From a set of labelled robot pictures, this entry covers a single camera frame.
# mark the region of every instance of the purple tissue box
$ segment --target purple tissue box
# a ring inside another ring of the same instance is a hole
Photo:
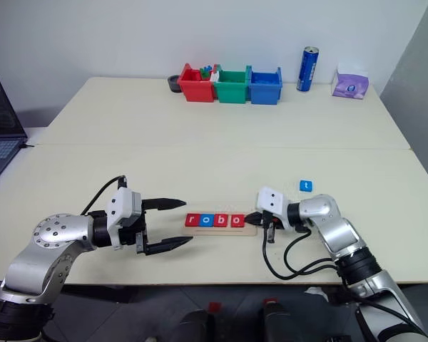
[[[338,67],[331,91],[333,96],[363,99],[369,84],[366,72]]]

